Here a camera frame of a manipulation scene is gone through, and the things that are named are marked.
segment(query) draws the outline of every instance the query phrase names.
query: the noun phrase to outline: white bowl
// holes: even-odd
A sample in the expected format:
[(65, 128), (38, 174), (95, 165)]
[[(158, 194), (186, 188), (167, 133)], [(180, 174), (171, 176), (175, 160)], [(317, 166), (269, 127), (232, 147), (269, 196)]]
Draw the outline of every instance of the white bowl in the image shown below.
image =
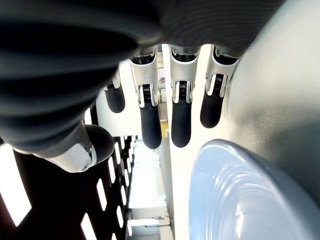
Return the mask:
[(320, 210), (279, 169), (242, 147), (200, 150), (189, 193), (191, 240), (320, 240)]

